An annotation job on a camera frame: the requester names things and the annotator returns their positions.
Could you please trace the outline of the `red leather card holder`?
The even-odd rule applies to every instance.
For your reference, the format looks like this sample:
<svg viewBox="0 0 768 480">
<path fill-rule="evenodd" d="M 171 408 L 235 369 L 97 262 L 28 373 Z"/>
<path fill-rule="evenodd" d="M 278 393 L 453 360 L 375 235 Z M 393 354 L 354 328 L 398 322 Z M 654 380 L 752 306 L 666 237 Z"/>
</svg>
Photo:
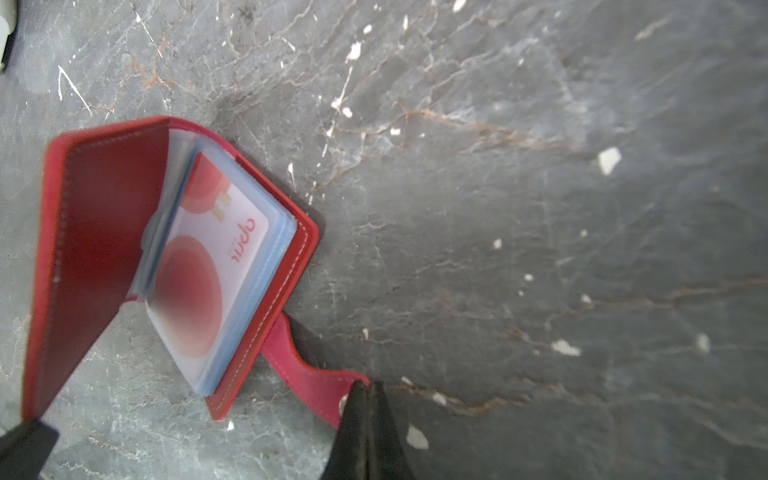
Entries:
<svg viewBox="0 0 768 480">
<path fill-rule="evenodd" d="M 360 375 L 308 365 L 295 349 L 283 311 L 319 242 L 317 224 L 222 137 L 172 116 L 64 133 L 45 152 L 22 419 L 44 415 L 122 304 L 133 299 L 140 242 L 160 204 L 175 131 L 212 140 L 298 223 L 265 304 L 251 315 L 234 358 L 206 400 L 211 416 L 220 420 L 228 413 L 256 358 L 263 356 L 307 407 L 338 426 L 343 402 Z"/>
</svg>

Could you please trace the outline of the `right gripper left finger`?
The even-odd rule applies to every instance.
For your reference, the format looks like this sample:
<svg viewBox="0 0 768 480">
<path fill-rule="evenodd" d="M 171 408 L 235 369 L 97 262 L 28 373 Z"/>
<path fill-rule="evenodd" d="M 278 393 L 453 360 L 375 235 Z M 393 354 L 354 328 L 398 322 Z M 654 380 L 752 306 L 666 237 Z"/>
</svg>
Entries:
<svg viewBox="0 0 768 480">
<path fill-rule="evenodd" d="M 40 420 L 27 420 L 1 437 L 1 480 L 37 479 L 59 439 Z"/>
</svg>

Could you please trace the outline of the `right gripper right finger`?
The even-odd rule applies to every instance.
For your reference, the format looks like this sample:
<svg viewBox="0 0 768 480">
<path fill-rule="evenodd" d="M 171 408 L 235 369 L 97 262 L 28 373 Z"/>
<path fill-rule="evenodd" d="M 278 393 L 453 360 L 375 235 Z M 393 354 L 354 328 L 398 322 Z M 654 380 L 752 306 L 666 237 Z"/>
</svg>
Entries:
<svg viewBox="0 0 768 480">
<path fill-rule="evenodd" d="M 412 479 L 384 384 L 353 383 L 323 479 Z"/>
</svg>

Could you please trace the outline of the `pink white credit card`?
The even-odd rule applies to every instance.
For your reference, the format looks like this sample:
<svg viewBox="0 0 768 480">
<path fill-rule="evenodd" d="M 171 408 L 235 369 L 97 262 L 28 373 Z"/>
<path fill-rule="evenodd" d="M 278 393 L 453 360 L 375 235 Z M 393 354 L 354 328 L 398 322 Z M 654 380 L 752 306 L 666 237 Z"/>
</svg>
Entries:
<svg viewBox="0 0 768 480">
<path fill-rule="evenodd" d="M 238 297 L 273 225 L 210 153 L 194 153 L 148 292 L 148 314 L 192 390 L 220 380 Z"/>
</svg>

